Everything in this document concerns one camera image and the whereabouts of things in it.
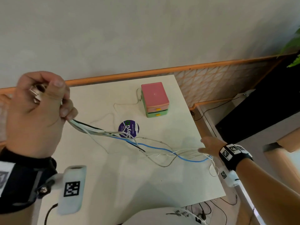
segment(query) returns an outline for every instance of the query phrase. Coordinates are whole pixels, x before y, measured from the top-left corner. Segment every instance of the table surface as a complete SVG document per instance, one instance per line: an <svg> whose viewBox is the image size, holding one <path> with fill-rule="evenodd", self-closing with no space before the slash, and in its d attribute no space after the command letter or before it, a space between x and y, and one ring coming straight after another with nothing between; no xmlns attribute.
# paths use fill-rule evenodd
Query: table surface
<svg viewBox="0 0 300 225"><path fill-rule="evenodd" d="M169 98L167 115L147 118L142 102L115 105L114 109L114 103L137 102L137 89L155 82L163 83ZM140 128L138 136L163 141L174 150L203 146L173 75L72 87L71 98L79 111L78 121L117 131L123 121L134 120ZM163 168L125 141L103 136L94 138L101 146L87 134L65 124L53 157L59 173L71 165L87 165L83 202L81 210L72 215L59 216L54 209L48 224L120 224L144 209L183 207L225 195L219 178L208 172L209 160L195 163L176 158ZM138 139L138 142L167 148L150 140ZM151 158L164 164L171 159L166 155ZM49 208L58 202L59 191L53 190L43 198L39 225L44 223Z"/></svg>

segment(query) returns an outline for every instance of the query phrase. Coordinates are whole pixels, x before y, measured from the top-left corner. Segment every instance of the round sticker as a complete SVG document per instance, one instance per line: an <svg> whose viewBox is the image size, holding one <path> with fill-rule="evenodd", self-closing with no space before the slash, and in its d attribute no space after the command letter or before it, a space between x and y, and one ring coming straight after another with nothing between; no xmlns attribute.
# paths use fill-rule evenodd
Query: round sticker
<svg viewBox="0 0 300 225"><path fill-rule="evenodd" d="M126 132L130 134L133 138L137 136L140 131L139 125L133 120L126 120L119 125L119 132Z"/></svg>

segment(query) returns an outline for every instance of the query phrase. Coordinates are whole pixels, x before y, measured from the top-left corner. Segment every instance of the pink box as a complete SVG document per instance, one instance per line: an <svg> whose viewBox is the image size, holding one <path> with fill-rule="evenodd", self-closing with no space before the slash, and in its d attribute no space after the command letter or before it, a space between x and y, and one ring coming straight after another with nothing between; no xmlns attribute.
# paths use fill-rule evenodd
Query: pink box
<svg viewBox="0 0 300 225"><path fill-rule="evenodd" d="M144 84L141 87L147 113L168 109L170 102L162 82Z"/></svg>

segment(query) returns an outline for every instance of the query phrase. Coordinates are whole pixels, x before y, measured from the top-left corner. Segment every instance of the black wrist strap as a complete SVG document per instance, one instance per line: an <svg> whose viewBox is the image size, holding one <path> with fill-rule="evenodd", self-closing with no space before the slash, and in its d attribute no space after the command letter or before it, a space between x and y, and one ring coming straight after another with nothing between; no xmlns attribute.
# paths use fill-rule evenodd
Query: black wrist strap
<svg viewBox="0 0 300 225"><path fill-rule="evenodd" d="M236 144L227 144L224 146L220 150L219 156L227 169L234 171L236 170L238 163L243 159L248 158L253 160L251 154L246 149Z"/></svg>
<svg viewBox="0 0 300 225"><path fill-rule="evenodd" d="M37 197L35 189L57 173L56 161L51 157L30 158L4 148L0 161L12 163L13 166L9 177L0 167L0 214L16 212L33 204Z"/></svg>

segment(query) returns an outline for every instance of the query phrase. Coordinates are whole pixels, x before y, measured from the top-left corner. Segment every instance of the right hand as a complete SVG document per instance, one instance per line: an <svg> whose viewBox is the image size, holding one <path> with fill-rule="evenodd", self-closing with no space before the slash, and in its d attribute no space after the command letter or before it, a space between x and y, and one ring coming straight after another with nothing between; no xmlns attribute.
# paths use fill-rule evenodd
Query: right hand
<svg viewBox="0 0 300 225"><path fill-rule="evenodd" d="M39 105L29 92L36 83L49 84ZM6 146L19 155L50 157L61 139L65 121L77 114L70 89L60 76L46 71L26 73L19 79L9 106Z"/></svg>
<svg viewBox="0 0 300 225"><path fill-rule="evenodd" d="M227 144L226 142L212 136L202 138L201 142L204 143L205 147L199 148L198 152L206 153L214 157L219 157L219 152Z"/></svg>

